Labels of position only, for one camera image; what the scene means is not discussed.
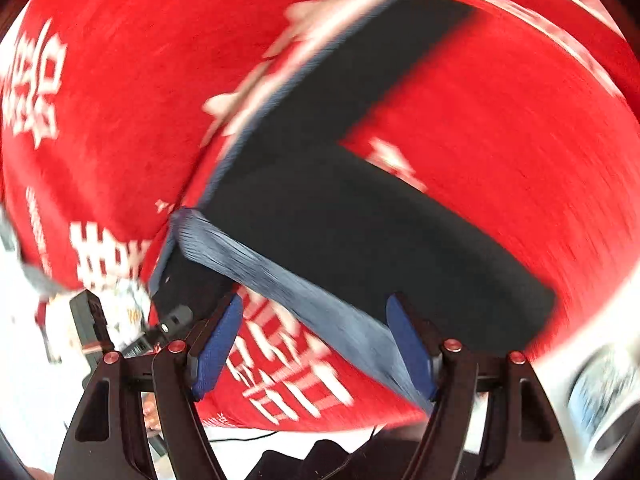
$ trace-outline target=black mount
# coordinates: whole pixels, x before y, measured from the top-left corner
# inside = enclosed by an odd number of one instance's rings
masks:
[[[452,345],[401,301],[432,360],[437,376],[431,379],[438,385],[430,421],[402,480],[574,480],[553,409],[523,355],[496,358]],[[110,352],[101,359],[68,428],[56,480],[156,480],[140,392],[156,393],[177,480],[226,480],[196,412],[191,385],[198,356],[229,302],[227,298],[209,320],[196,323],[184,342],[175,341],[158,354],[125,358]],[[482,445],[473,468],[462,470],[478,392],[489,394]],[[366,453],[369,444],[323,478],[377,480],[372,468],[364,467],[364,458],[373,459],[373,453]]]

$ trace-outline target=black cable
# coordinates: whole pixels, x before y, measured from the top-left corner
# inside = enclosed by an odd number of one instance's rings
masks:
[[[271,431],[261,436],[254,436],[251,438],[218,438],[215,440],[209,440],[209,442],[250,442],[251,440],[260,440],[261,438],[267,438],[268,436],[275,435],[278,431]]]

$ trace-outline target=red fabric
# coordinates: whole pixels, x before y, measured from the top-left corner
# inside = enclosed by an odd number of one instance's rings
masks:
[[[4,76],[0,76],[0,89],[4,88]],[[4,124],[2,118],[2,107],[0,107],[0,124]],[[2,170],[2,142],[0,139],[0,203],[4,203],[4,177],[2,176],[4,171]]]
[[[277,304],[243,286],[238,294],[244,319],[236,343],[215,389],[196,405],[205,423],[341,431],[424,419],[418,407],[351,366]]]
[[[38,302],[38,309],[36,310],[35,322],[40,328],[44,328],[47,317],[47,302]]]
[[[298,1],[33,0],[20,30],[21,52],[36,51],[33,82],[29,59],[22,65],[18,56],[2,102],[5,205],[26,260],[69,288],[109,286],[136,277],[141,265],[148,277],[180,191],[189,183],[186,203],[196,200],[228,141],[212,140],[191,180],[211,121],[200,107],[236,88]],[[489,15],[420,63],[346,146],[477,225],[553,286],[558,307],[530,349],[537,356],[597,312],[638,259],[640,131],[625,102],[550,38],[492,4],[463,1]],[[587,46],[638,113],[640,68],[614,32],[571,0],[514,1]],[[29,129],[20,121],[38,98],[46,119]],[[239,336],[254,371],[274,374],[277,361],[249,333],[253,319]],[[270,323],[269,336],[280,333]],[[338,402],[317,417],[279,382],[273,391],[299,419],[274,424],[248,400],[265,394],[243,397],[243,380],[226,367],[200,415],[309,431],[419,416],[335,352],[319,359],[336,371],[351,406]],[[313,404],[326,393],[320,383],[303,390]],[[264,405],[271,414],[274,406]]]

